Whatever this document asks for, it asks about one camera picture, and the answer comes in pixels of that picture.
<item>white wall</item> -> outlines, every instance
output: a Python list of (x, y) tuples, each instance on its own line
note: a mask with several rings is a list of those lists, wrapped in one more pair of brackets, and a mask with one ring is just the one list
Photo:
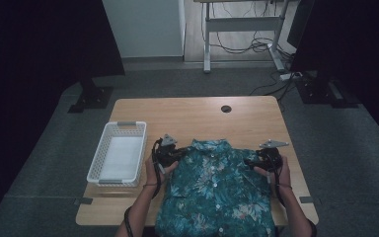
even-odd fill
[(121, 57), (184, 55), (184, 0), (103, 3)]

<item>black curtain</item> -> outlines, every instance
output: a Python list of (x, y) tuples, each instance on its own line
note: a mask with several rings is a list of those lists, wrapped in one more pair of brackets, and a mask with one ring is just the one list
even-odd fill
[(0, 201), (62, 92), (123, 75), (101, 0), (0, 0)]

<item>wrist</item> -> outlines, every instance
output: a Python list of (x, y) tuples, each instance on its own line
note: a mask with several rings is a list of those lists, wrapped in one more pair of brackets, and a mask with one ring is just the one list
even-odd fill
[(294, 196), (294, 192), (292, 191), (291, 186), (280, 184), (278, 187), (279, 193), (282, 198), (287, 198), (289, 196)]
[(158, 183), (156, 183), (156, 182), (146, 182), (146, 184), (143, 185), (143, 188), (147, 187), (147, 186), (158, 186)]
[(142, 192), (155, 193), (157, 186), (156, 185), (143, 185)]

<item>gray carpet floor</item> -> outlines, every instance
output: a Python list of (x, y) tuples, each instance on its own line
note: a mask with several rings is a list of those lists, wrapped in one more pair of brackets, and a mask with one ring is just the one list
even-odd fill
[[(79, 226), (80, 198), (105, 123), (122, 98), (248, 96), (273, 84), (273, 68), (141, 68), (96, 78), (113, 86), (106, 109), (68, 114), (81, 88), (68, 88), (30, 158), (0, 204), (0, 236), (114, 236), (115, 226)], [(263, 95), (283, 85), (256, 90)], [(277, 98), (282, 91), (274, 94)], [(379, 126), (362, 105), (305, 105), (295, 88), (280, 101), (320, 222), (319, 236), (379, 236)], [(284, 229), (282, 236), (289, 236)]]

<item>shirt collar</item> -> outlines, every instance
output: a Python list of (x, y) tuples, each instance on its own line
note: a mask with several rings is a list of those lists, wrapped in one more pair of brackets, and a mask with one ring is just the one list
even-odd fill
[(205, 140), (205, 141), (198, 141), (194, 139), (192, 141), (191, 147), (199, 151), (214, 151), (214, 152), (223, 152), (225, 150), (232, 148), (232, 146), (226, 139)]

